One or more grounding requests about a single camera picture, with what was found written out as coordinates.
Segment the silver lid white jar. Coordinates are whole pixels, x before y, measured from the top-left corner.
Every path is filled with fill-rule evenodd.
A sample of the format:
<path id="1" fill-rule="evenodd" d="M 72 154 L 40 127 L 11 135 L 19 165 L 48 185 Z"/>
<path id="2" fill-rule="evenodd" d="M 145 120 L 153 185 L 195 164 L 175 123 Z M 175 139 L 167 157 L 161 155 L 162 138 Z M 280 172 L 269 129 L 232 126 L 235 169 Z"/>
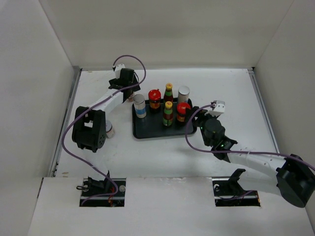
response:
<path id="1" fill-rule="evenodd" d="M 146 116 L 146 104 L 145 98 L 142 94 L 136 94 L 133 97 L 133 105 L 137 117 L 144 118 Z"/>

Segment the red lid sauce jar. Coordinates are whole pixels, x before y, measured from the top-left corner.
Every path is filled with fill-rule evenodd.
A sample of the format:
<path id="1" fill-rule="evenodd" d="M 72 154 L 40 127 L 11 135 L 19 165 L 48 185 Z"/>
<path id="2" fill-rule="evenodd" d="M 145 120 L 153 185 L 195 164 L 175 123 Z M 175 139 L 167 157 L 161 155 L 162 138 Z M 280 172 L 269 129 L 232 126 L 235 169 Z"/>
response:
<path id="1" fill-rule="evenodd" d="M 148 92 L 148 99 L 151 113 L 158 113 L 161 109 L 161 93 L 159 89 L 153 89 Z"/>

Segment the yellow cap chili bottle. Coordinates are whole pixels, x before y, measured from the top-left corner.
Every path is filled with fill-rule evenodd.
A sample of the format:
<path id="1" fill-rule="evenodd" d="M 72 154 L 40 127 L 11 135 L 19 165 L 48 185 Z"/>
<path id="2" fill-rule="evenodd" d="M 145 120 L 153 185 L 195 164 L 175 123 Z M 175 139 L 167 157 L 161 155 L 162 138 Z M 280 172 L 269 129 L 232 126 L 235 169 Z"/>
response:
<path id="1" fill-rule="evenodd" d="M 173 85 L 171 83 L 167 83 L 165 85 L 165 92 L 164 92 L 164 97 L 163 100 L 164 102 L 173 102 Z"/>

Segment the white lid jar front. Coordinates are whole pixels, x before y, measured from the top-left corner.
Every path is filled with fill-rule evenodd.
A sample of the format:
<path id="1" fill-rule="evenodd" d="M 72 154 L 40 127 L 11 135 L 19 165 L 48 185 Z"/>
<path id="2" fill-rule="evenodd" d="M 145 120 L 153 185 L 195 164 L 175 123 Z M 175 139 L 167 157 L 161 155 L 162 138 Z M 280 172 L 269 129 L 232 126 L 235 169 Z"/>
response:
<path id="1" fill-rule="evenodd" d="M 106 120 L 106 136 L 107 138 L 112 138 L 115 135 L 115 131 L 111 121 Z"/>

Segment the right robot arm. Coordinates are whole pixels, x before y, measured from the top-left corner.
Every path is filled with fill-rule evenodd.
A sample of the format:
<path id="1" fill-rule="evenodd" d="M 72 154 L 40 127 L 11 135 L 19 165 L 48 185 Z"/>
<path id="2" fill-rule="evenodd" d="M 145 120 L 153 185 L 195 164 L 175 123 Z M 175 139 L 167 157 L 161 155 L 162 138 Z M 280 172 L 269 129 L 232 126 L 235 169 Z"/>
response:
<path id="1" fill-rule="evenodd" d="M 218 101 L 186 111 L 187 125 L 200 128 L 204 145 L 220 161 L 253 169 L 266 178 L 250 177 L 237 169 L 228 179 L 233 194 L 246 195 L 252 190 L 282 196 L 295 207 L 304 208 L 315 191 L 315 168 L 298 155 L 252 151 L 225 135 L 218 117 L 225 107 Z"/>

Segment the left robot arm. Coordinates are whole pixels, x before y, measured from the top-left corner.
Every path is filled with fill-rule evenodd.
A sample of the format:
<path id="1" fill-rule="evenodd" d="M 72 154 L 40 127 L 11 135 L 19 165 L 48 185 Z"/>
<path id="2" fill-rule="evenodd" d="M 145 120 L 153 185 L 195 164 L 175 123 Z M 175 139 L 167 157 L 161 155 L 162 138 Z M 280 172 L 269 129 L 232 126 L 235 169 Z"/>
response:
<path id="1" fill-rule="evenodd" d="M 92 109 L 83 106 L 76 109 L 76 118 L 84 114 L 72 130 L 72 141 L 80 149 L 96 152 L 102 148 L 106 140 L 106 115 L 140 90 L 135 71 L 128 68 L 120 69 L 118 78 L 111 79 L 109 84 L 108 91 L 91 105 Z"/>

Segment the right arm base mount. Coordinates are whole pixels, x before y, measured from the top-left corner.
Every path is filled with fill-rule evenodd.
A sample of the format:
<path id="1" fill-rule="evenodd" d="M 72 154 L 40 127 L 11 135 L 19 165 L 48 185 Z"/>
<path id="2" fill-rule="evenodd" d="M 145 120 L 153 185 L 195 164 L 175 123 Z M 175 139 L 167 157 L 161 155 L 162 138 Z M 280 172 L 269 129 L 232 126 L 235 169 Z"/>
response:
<path id="1" fill-rule="evenodd" d="M 244 190 L 239 184 L 245 169 L 237 169 L 229 177 L 213 177 L 215 205 L 217 207 L 260 207 L 257 191 Z"/>

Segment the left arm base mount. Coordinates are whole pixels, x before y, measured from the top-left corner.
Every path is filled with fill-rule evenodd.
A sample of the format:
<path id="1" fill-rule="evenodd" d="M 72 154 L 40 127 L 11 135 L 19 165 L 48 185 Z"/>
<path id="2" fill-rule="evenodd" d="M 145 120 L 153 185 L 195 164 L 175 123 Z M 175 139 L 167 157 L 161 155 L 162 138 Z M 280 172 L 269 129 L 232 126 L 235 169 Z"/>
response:
<path id="1" fill-rule="evenodd" d="M 117 185 L 106 178 L 95 180 L 88 177 L 76 189 L 80 191 L 80 207 L 124 207 L 126 194 L 126 178 L 114 178 Z"/>

